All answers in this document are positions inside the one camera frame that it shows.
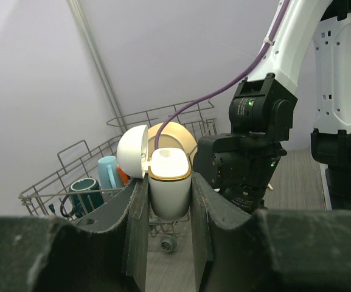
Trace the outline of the white charging case gold trim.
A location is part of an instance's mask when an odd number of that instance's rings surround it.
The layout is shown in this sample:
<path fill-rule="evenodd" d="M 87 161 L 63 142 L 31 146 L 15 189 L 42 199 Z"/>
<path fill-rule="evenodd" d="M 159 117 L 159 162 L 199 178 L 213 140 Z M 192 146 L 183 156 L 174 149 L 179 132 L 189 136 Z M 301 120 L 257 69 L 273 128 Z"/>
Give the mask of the white charging case gold trim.
<path fill-rule="evenodd" d="M 129 129 L 117 146 L 117 160 L 126 175 L 148 178 L 151 208 L 164 221 L 177 221 L 189 210 L 192 166 L 179 148 L 159 148 L 149 154 L 148 127 Z"/>

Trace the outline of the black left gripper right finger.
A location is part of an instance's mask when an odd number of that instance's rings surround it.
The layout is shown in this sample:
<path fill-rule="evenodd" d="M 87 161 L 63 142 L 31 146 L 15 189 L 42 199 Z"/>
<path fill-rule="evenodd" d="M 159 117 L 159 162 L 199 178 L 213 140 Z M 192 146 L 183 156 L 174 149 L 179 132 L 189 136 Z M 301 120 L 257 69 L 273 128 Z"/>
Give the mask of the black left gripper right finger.
<path fill-rule="evenodd" d="M 197 291 L 351 291 L 351 210 L 248 214 L 192 174 Z"/>

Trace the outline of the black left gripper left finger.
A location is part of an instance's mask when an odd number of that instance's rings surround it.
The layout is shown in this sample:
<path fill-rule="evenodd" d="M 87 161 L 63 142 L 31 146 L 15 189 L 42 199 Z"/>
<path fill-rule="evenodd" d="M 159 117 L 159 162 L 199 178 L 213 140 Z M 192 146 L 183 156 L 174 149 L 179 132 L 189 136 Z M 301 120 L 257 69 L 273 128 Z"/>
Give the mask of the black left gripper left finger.
<path fill-rule="evenodd" d="M 75 222 L 0 217 L 0 291 L 144 291 L 148 205 L 133 179 Z"/>

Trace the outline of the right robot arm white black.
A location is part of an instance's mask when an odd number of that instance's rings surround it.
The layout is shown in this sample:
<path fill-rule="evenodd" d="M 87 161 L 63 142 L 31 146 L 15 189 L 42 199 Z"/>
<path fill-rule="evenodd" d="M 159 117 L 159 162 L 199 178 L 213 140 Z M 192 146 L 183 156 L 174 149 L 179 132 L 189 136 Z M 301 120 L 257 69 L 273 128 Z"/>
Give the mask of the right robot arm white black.
<path fill-rule="evenodd" d="M 280 1 L 261 50 L 236 80 L 231 131 L 198 141 L 193 170 L 247 213 L 267 185 L 293 127 L 299 73 L 316 51 L 311 155 L 326 166 L 332 209 L 351 210 L 351 1 Z"/>

